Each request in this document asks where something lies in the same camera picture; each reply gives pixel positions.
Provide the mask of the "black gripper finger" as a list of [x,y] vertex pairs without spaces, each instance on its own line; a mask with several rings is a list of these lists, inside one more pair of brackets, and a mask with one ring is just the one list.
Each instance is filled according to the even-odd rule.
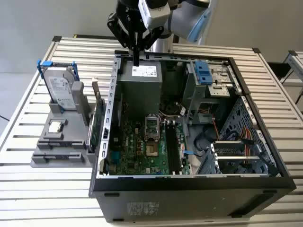
[[137,32],[136,43],[136,66],[139,66],[140,51],[149,49],[154,42],[161,36],[164,31],[164,27],[156,27],[152,29],[145,37],[143,37],[143,30]]
[[119,17],[116,13],[111,13],[107,20],[107,26],[113,35],[117,38],[120,44],[124,48],[128,48],[132,51],[133,56],[133,65],[137,66],[137,45],[136,45],[136,38],[135,38],[135,31],[133,29],[131,16],[126,14],[121,21],[122,24],[127,28],[128,33],[126,33],[123,28],[119,24]]

